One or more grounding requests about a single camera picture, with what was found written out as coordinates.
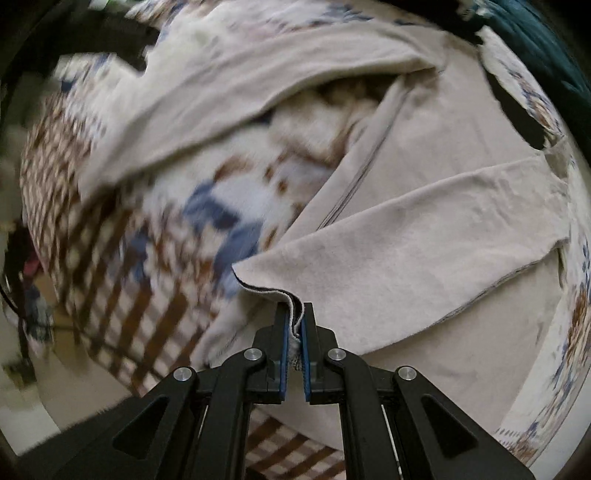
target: black cable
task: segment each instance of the black cable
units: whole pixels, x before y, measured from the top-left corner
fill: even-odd
[[[77,329],[75,327],[71,327],[71,326],[68,326],[68,325],[45,325],[43,323],[32,322],[32,321],[27,320],[27,319],[21,319],[20,316],[19,316],[19,314],[18,314],[18,312],[17,312],[17,307],[12,302],[12,300],[10,299],[10,297],[8,297],[8,294],[4,291],[4,289],[2,288],[2,285],[0,285],[0,293],[2,294],[2,298],[7,303],[8,307],[19,317],[20,320],[23,320],[27,324],[28,327],[36,326],[36,327],[40,327],[40,328],[51,329],[53,332],[58,332],[58,331],[62,331],[62,332],[79,332],[81,335],[83,335],[86,338],[88,338],[91,342],[97,342],[101,347],[104,347],[107,350],[111,350],[113,353],[116,353],[120,357],[128,358],[133,363],[135,363],[136,365],[138,365],[138,367],[142,367],[145,370],[147,370],[148,372],[150,372],[158,380],[162,380],[164,378],[162,375],[160,375],[158,372],[156,372],[156,370],[154,370],[153,368],[149,368],[143,362],[138,362],[135,358],[131,357],[128,353],[124,352],[122,349],[120,349],[118,347],[115,347],[115,346],[112,346],[112,345],[109,345],[103,339],[95,338],[92,335],[89,335],[88,333],[86,333],[86,332],[84,332],[82,330],[79,330],[79,329]]]
[[[0,293],[2,293],[2,298],[10,307],[10,309],[18,316],[17,306],[14,303],[12,303],[12,300],[10,299],[10,297],[8,297],[8,294],[2,288],[2,284],[0,284]]]

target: beige towel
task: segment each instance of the beige towel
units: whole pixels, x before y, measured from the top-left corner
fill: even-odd
[[[566,183],[540,154],[414,190],[234,271],[254,290],[311,301],[339,345],[363,354],[456,315],[568,235]]]
[[[412,365],[492,434],[522,388],[554,318],[562,295],[558,263],[554,251],[453,319],[363,357],[369,365],[391,371]],[[267,325],[265,314],[273,318],[272,312],[261,310],[259,321],[241,332],[240,344],[228,354],[252,345],[256,328]],[[259,408],[295,431],[342,450],[338,407],[310,408],[294,371],[287,388],[284,404]]]
[[[301,90],[342,77],[441,69],[445,35],[370,21],[288,33],[219,59],[198,59],[165,94],[105,134],[79,174],[82,201]]]

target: blanket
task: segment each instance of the blanket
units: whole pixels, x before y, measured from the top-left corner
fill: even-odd
[[[188,364],[204,332],[218,324],[220,315],[257,307],[250,300],[240,305],[243,299],[234,294],[238,286],[231,274],[232,263],[240,255],[246,258],[264,251],[269,238],[269,247],[288,240],[294,218],[331,177],[339,159],[363,137],[385,88],[383,82],[362,79],[361,86],[335,83],[327,89],[303,92],[280,102],[274,109],[276,115],[253,119],[207,145],[204,152],[179,153],[177,161],[166,168],[147,171],[123,182],[99,203],[82,206],[76,176],[105,131],[115,125],[112,119],[119,111],[113,100],[131,98],[137,92],[149,95],[149,88],[166,85],[161,80],[174,76],[189,61],[187,55],[171,52],[190,52],[179,47],[209,44],[211,35],[217,45],[232,46],[320,25],[365,22],[375,16],[399,24],[428,23],[388,5],[364,3],[355,8],[323,1],[273,0],[256,6],[240,1],[204,2],[184,8],[171,1],[147,1],[129,14],[163,28],[159,45],[148,55],[148,70],[150,63],[154,68],[142,77],[145,83],[111,57],[79,56],[62,63],[56,75],[63,93],[47,101],[43,119],[30,135],[22,189],[40,259],[70,314],[94,339],[87,344],[91,355],[126,385],[143,392],[170,369]],[[548,145],[554,144],[563,135],[563,127],[552,104],[518,59],[491,38],[496,41],[489,36],[482,50],[488,67],[505,72],[503,87],[518,92],[517,100],[544,126]],[[505,66],[511,67],[512,76],[506,74]],[[118,86],[121,90],[115,96]],[[352,100],[334,100],[342,91]],[[527,104],[524,91],[541,99],[535,109]],[[310,139],[309,131],[304,118],[294,113],[302,104],[312,118],[333,126],[327,130],[330,135],[303,142]],[[339,110],[339,105],[346,107]],[[281,155],[284,149],[289,150],[287,160]],[[220,170],[234,153],[239,158]],[[249,165],[243,169],[245,159]],[[569,165],[575,177],[578,164],[573,159]],[[285,188],[284,176],[297,188]],[[584,196],[582,183],[576,185],[579,197]],[[188,206],[189,199],[194,207]],[[574,214],[577,218],[587,215],[584,209]],[[568,265],[587,265],[583,258],[586,232],[577,225],[571,230],[575,247],[566,251]],[[234,240],[231,249],[224,248]],[[199,253],[191,250],[195,247]],[[229,256],[216,263],[218,254],[220,258],[226,255],[220,252],[229,251],[241,253],[237,259]],[[543,268],[556,271],[556,261],[556,257],[544,261]],[[584,308],[588,266],[587,270],[579,267],[568,269],[568,285],[574,286],[569,287],[568,298],[577,299],[578,307],[573,310],[574,300],[565,300],[562,317],[552,320],[556,333],[540,331],[540,341],[546,338],[546,342],[538,347],[536,363],[545,365],[545,373],[537,373],[531,381],[528,377],[523,395],[507,399],[509,405],[515,400],[512,413],[501,420],[506,410],[501,412],[500,419],[487,427],[523,461],[531,461],[548,442],[577,390],[576,378],[585,372],[580,346],[589,325]],[[534,283],[519,283],[526,296],[531,292],[523,288],[529,284]],[[554,294],[545,307],[552,312],[553,298]],[[244,333],[231,332],[237,340],[248,337]],[[540,380],[554,374],[551,382]],[[532,395],[533,402],[528,400]],[[260,410],[251,419],[247,450],[247,461],[270,477],[344,475],[338,447],[314,441],[305,432],[296,433]]]
[[[192,59],[180,79],[149,102],[132,106],[132,113],[122,115],[117,128],[106,133],[80,172],[83,202],[171,155],[207,144],[307,88],[341,77],[443,68],[440,33],[413,28],[379,21],[322,26],[230,53],[208,43],[203,47],[207,53]],[[319,119],[309,118],[305,133],[320,135],[326,123],[335,120],[322,115],[314,105],[318,102],[311,100]],[[341,132],[339,136],[346,139]]]

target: blue gripper pad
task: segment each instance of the blue gripper pad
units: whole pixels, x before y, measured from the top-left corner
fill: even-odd
[[[281,400],[285,400],[285,392],[287,390],[287,351],[290,347],[290,321],[289,318],[285,319],[285,325],[283,326],[283,351],[281,352],[281,377],[279,382],[279,394]]]
[[[302,361],[302,370],[304,374],[304,395],[306,396],[306,401],[310,401],[310,357],[308,356],[308,339],[306,336],[306,315],[303,316],[301,320],[301,327],[300,327],[300,336],[301,336],[301,361]]]

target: fleece blanket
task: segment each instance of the fleece blanket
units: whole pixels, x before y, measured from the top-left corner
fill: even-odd
[[[364,133],[392,78],[341,80],[302,91],[277,103],[272,115],[258,116],[196,151],[179,151],[176,161],[129,177],[104,190],[100,201],[82,205],[77,178],[105,134],[119,128],[115,120],[121,107],[133,105],[137,96],[162,97],[167,82],[178,78],[191,55],[211,45],[212,38],[216,48],[231,50],[296,31],[376,17],[398,25],[433,27],[372,2],[356,6],[235,0],[183,6],[147,1],[129,15],[163,29],[158,46],[148,54],[146,74],[140,77],[108,56],[64,59],[56,71],[62,92],[46,101],[43,117],[30,134],[21,175],[40,259],[69,313],[91,338],[89,352],[120,381],[144,392],[175,366],[190,363],[203,345],[204,333],[231,311],[243,314],[260,308],[258,300],[245,300],[240,294],[232,264],[287,243],[300,236],[298,232],[307,233],[311,224],[304,222],[302,227],[300,222],[294,228],[294,220],[312,206],[310,199],[319,198],[317,192],[327,179],[339,179],[333,175],[335,169],[367,138]],[[551,102],[493,32],[483,35],[482,63],[542,126],[546,146],[555,145],[566,132]],[[309,118],[329,126],[328,134],[315,137],[318,131],[308,128]],[[520,156],[525,158],[531,149],[521,143],[522,147],[527,152]],[[456,316],[457,322],[427,329],[411,343],[400,342],[395,352],[383,349],[368,357],[380,365],[396,358],[407,362],[413,352],[422,352],[426,361],[429,352],[435,352],[431,366],[412,359],[409,363],[448,392],[460,380],[471,378],[473,385],[481,385],[471,372],[456,370],[452,375],[446,370],[448,353],[465,356],[482,371],[499,357],[511,365],[510,353],[523,349],[524,339],[530,339],[530,363],[498,395],[503,400],[493,416],[470,409],[471,404],[482,404],[481,398],[470,399],[477,392],[463,395],[468,405],[451,395],[524,462],[531,462],[549,441],[587,368],[589,264],[584,226],[591,222],[579,154],[574,150],[570,156],[568,151],[556,163],[565,166],[561,178],[567,179],[570,198],[578,200],[569,205],[569,243],[558,250],[561,260],[558,254],[545,257],[476,302],[470,312]],[[451,158],[444,157],[442,164]],[[417,166],[417,180],[421,168]],[[563,272],[562,287],[557,271]],[[530,302],[499,314],[507,295]],[[516,300],[509,303],[519,305]],[[482,322],[475,321],[475,312],[480,312],[476,317]],[[485,335],[491,348],[484,348],[478,339],[495,312],[503,319],[514,314],[521,321],[497,322]],[[513,329],[509,334],[503,327],[508,323],[523,326],[522,333]],[[254,326],[256,322],[241,324],[232,331],[236,342],[230,348],[248,341]],[[455,330],[442,337],[441,328]],[[455,346],[442,340],[453,337],[459,342]],[[519,345],[509,347],[509,338]],[[494,347],[498,345],[505,345],[502,355]],[[259,409],[252,415],[247,462],[253,468],[269,478],[344,478],[338,442],[321,439],[305,426],[296,431],[277,421],[278,416]]]

